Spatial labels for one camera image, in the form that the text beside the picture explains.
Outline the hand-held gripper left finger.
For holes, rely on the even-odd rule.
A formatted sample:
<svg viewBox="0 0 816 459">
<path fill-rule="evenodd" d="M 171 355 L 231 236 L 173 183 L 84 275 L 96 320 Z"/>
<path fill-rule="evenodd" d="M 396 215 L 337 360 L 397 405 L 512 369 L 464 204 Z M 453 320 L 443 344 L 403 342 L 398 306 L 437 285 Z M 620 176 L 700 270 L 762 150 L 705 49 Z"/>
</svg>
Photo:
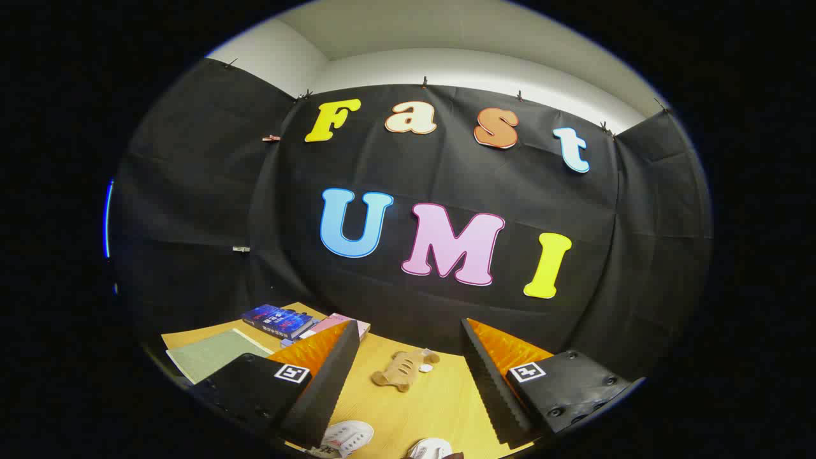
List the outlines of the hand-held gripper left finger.
<svg viewBox="0 0 816 459">
<path fill-rule="evenodd" d="M 190 393 L 256 437 L 317 447 L 359 345 L 358 323 L 344 321 L 268 357 L 241 354 Z"/>
</svg>

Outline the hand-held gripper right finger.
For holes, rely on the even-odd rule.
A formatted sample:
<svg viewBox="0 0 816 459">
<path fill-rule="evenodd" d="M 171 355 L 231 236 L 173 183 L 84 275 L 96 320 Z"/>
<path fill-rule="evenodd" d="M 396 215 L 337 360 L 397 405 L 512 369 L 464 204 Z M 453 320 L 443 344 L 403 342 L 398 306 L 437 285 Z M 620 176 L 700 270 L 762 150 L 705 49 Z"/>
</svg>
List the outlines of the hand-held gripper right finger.
<svg viewBox="0 0 816 459">
<path fill-rule="evenodd" d="M 487 324 L 461 322 L 463 356 L 501 444 L 555 441 L 602 418 L 644 383 L 581 351 L 553 354 Z"/>
</svg>

